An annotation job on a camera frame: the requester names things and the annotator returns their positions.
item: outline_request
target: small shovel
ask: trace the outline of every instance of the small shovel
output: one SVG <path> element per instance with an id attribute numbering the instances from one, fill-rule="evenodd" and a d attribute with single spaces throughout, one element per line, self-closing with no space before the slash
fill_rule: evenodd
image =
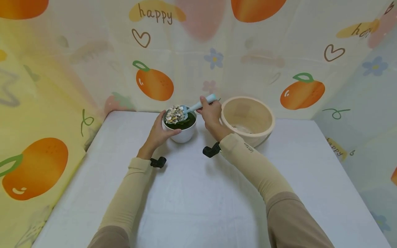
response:
<path id="1" fill-rule="evenodd" d="M 205 99 L 207 99 L 208 103 L 212 103 L 213 101 L 216 101 L 216 96 L 215 94 L 211 94 L 208 97 L 206 97 Z M 181 105 L 181 107 L 183 107 L 183 119 L 179 120 L 178 122 L 182 122 L 182 121 L 186 121 L 187 119 L 187 113 L 193 112 L 195 110 L 198 110 L 199 108 L 202 108 L 202 104 L 201 102 L 197 102 L 195 105 L 188 107 L 186 105 Z"/>

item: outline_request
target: green moss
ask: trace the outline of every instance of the green moss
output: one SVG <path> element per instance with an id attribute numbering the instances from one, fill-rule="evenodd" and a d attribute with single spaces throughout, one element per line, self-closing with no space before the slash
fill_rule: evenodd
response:
<path id="1" fill-rule="evenodd" d="M 196 122 L 196 117 L 192 113 L 187 113 L 187 119 L 181 122 L 178 122 L 177 124 L 168 124 L 164 122 L 164 124 L 171 128 L 171 129 L 187 129 L 193 126 L 193 124 Z"/>

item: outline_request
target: pot rim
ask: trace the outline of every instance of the pot rim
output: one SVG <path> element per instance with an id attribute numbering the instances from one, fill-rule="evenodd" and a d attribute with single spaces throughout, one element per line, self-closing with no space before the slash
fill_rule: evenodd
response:
<path id="1" fill-rule="evenodd" d="M 226 118 L 225 118 L 224 113 L 223 113 L 224 107 L 226 106 L 226 104 L 227 104 L 228 102 L 230 102 L 230 101 L 232 101 L 232 100 L 235 100 L 235 99 L 241 99 L 241 98 L 243 98 L 243 99 L 250 99 L 250 100 L 256 101 L 256 102 L 260 103 L 261 105 L 263 105 L 263 106 L 270 112 L 270 115 L 271 115 L 271 117 L 272 117 L 272 123 L 271 123 L 270 127 L 269 127 L 267 130 L 265 130 L 265 131 L 262 132 L 262 133 L 245 133 L 245 132 L 241 132 L 241 131 L 237 130 L 236 128 L 232 127 L 232 126 L 226 121 Z M 232 97 L 232 98 L 227 99 L 227 100 L 222 104 L 221 120 L 222 120 L 222 123 L 223 123 L 224 125 L 226 125 L 230 130 L 233 130 L 233 131 L 234 131 L 235 133 L 237 133 L 238 135 L 242 135 L 242 136 L 250 137 L 250 138 L 259 138 L 259 137 L 263 137 L 263 136 L 265 136 L 265 135 L 269 135 L 269 134 L 273 131 L 274 126 L 276 125 L 276 119 L 275 119 L 275 117 L 274 117 L 273 111 L 269 108 L 269 106 L 267 106 L 264 102 L 262 102 L 262 101 L 260 101 L 260 100 L 258 100 L 258 99 L 255 99 L 255 98 L 253 98 L 253 97 L 249 97 L 249 96 L 235 96 L 235 97 Z"/>

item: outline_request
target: person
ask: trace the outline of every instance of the person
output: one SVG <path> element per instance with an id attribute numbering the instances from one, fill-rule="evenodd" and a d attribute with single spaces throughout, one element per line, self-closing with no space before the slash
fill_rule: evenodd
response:
<path id="1" fill-rule="evenodd" d="M 265 156 L 220 123 L 221 104 L 211 105 L 201 96 L 197 112 L 205 128 L 220 144 L 222 156 L 233 164 L 258 190 L 266 205 L 268 234 L 273 248 L 330 248 L 333 244 L 309 214 L 291 186 Z M 181 130 L 162 128 L 163 110 L 156 118 L 149 136 L 131 160 L 128 172 L 109 204 L 89 248 L 129 248 L 132 226 L 142 194 L 152 170 L 153 152 Z"/>

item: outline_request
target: white table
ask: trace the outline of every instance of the white table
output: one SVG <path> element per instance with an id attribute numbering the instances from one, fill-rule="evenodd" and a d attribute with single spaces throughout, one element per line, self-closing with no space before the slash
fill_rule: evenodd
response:
<path id="1" fill-rule="evenodd" d="M 144 143 L 156 113 L 112 112 L 33 247 L 86 247 Z M 136 247 L 269 247 L 265 205 L 223 157 L 207 158 L 215 140 L 204 128 L 186 144 L 169 140 L 158 156 Z M 257 150 L 290 182 L 335 247 L 390 247 L 314 121 L 278 119 Z"/>

